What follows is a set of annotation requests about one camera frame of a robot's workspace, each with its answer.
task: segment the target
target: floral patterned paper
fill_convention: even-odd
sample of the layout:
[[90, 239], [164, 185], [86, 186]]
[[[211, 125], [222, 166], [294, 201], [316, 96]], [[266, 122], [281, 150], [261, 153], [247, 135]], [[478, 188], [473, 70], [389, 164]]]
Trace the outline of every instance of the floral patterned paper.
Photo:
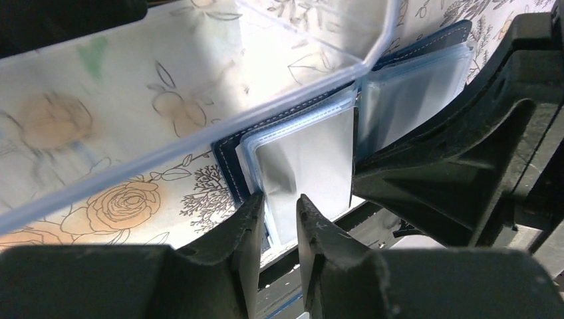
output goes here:
[[[443, 26], [460, 19], [473, 22], [469, 40], [476, 43], [468, 82], [484, 67], [507, 33], [512, 20], [521, 13], [549, 11], [554, 0], [399, 0], [400, 19], [387, 53], [401, 49]], [[201, 19], [234, 20], [236, 15], [215, 12], [200, 13]], [[217, 119], [209, 118], [206, 106], [213, 105], [201, 90], [189, 96], [176, 92], [176, 83], [166, 69], [165, 61], [155, 62], [160, 82], [147, 85], [154, 92], [149, 107], [157, 116], [169, 120], [178, 137], [190, 135]], [[38, 99], [58, 99], [55, 112], [37, 108], [32, 112], [13, 115], [23, 124], [24, 139], [33, 149], [41, 148], [46, 158], [63, 145], [76, 146], [87, 138], [91, 119], [73, 97], [43, 96]], [[57, 119], [57, 129], [46, 127], [45, 116]], [[43, 140], [44, 131], [58, 132]], [[2, 146], [0, 156], [12, 154], [15, 146]], [[25, 156], [20, 160], [26, 163]], [[118, 164], [119, 159], [104, 158], [82, 167], [86, 177]], [[0, 249], [15, 245], [82, 244], [105, 245], [156, 243], [175, 248], [188, 244], [215, 227], [234, 212], [233, 201], [209, 148], [186, 154], [166, 165], [109, 187], [71, 207], [61, 209], [10, 234], [0, 237]], [[279, 253], [269, 252], [261, 264], [275, 259]]]

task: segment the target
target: blue leather cover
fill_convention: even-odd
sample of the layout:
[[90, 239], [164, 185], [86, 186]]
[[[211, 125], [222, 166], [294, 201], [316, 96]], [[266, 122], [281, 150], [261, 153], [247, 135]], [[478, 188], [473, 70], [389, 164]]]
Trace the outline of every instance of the blue leather cover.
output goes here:
[[388, 64], [401, 62], [462, 43], [468, 39], [470, 30], [472, 30], [472, 22], [470, 20], [461, 20], [453, 23], [432, 35], [420, 39], [409, 47], [381, 57], [374, 68], [372, 68], [372, 71], [380, 70]]

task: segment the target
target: flower illustration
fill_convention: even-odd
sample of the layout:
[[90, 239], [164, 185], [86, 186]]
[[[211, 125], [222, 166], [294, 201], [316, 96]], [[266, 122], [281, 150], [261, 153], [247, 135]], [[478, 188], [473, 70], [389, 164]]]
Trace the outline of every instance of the flower illustration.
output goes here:
[[145, 181], [128, 181], [98, 195], [70, 213], [61, 230], [73, 235], [111, 233], [129, 230], [147, 221], [160, 208], [158, 185]]
[[36, 221], [19, 231], [0, 237], [0, 251], [19, 245], [60, 245], [72, 243], [72, 236], [59, 224]]
[[182, 98], [180, 94], [174, 92], [176, 83], [162, 64], [155, 62], [155, 68], [167, 88], [160, 84], [147, 85], [149, 89], [158, 92], [152, 101], [153, 109], [172, 121], [174, 132], [179, 138], [189, 136], [205, 127], [208, 119], [200, 103], [211, 105], [213, 102], [202, 99], [198, 101], [192, 94], [187, 99]]
[[92, 130], [92, 116], [80, 100], [54, 92], [26, 101], [14, 120], [22, 141], [37, 150], [65, 148]]

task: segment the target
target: clear plastic container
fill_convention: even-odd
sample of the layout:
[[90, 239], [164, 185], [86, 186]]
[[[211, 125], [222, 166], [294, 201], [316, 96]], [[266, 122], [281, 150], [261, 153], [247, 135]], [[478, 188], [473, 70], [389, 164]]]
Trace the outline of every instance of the clear plastic container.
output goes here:
[[0, 233], [366, 74], [398, 4], [178, 1], [0, 60]]

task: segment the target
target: black plastic bracket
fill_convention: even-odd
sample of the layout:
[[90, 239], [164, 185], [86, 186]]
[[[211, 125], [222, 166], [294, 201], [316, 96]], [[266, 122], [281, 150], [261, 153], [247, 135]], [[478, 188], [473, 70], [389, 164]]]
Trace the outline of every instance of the black plastic bracket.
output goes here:
[[0, 318], [254, 318], [263, 196], [178, 250], [15, 247], [0, 255]]
[[310, 318], [564, 318], [551, 278], [525, 253], [372, 251], [323, 217], [305, 195], [297, 219]]
[[490, 246], [564, 138], [564, 65], [550, 13], [517, 16], [439, 114], [356, 167], [353, 193], [449, 246]]

